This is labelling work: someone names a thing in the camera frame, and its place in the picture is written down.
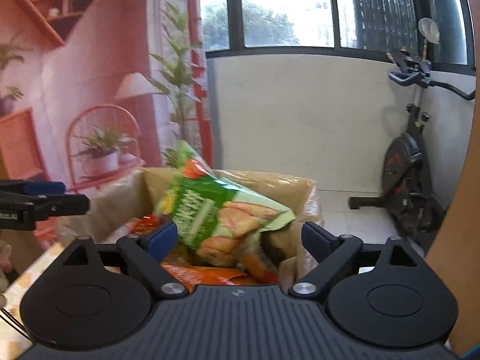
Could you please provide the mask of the person's left hand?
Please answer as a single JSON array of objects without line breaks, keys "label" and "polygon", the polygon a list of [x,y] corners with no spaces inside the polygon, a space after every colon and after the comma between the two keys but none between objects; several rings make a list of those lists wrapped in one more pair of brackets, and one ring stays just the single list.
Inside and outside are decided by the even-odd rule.
[{"label": "person's left hand", "polygon": [[11,262],[12,248],[4,241],[0,241],[0,292],[3,293],[9,286],[7,273],[11,272],[13,265]]}]

